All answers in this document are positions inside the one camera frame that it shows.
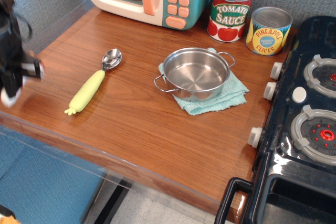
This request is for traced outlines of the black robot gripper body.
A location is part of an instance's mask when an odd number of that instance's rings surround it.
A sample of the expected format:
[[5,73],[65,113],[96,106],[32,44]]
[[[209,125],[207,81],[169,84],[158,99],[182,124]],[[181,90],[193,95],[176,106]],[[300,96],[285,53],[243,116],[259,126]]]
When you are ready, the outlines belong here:
[[21,36],[18,20],[27,20],[14,12],[14,5],[14,0],[1,0],[1,74],[12,70],[22,76],[42,79],[44,66],[41,60],[23,49],[23,42],[32,37],[32,28],[27,25],[28,37]]

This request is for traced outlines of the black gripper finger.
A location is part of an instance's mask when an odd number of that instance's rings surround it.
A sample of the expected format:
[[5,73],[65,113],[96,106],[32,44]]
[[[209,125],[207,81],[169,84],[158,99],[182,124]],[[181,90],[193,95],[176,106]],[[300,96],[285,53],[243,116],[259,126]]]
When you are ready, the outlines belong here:
[[23,86],[23,76],[20,73],[2,73],[1,82],[7,96],[13,98]]

